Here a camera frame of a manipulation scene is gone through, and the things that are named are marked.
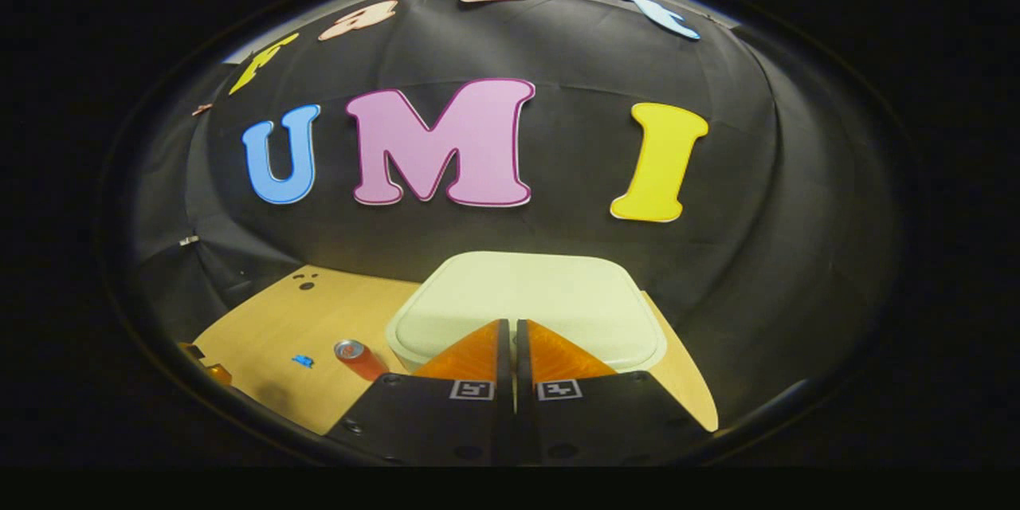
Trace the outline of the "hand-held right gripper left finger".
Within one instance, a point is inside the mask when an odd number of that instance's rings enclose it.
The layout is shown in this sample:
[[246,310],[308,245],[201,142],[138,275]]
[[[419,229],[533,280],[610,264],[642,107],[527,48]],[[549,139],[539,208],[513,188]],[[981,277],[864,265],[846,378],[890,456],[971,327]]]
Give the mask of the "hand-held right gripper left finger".
[[462,337],[426,375],[386,373],[347,408],[328,440],[394,465],[503,465],[512,434],[511,333],[498,319]]

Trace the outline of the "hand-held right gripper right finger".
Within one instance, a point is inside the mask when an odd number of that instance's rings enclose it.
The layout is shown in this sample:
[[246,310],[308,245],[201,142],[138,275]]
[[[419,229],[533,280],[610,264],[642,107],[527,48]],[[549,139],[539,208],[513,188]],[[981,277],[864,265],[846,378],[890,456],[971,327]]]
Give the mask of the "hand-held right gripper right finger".
[[647,370],[619,373],[533,320],[516,325],[514,454],[525,466],[698,460],[711,437]]

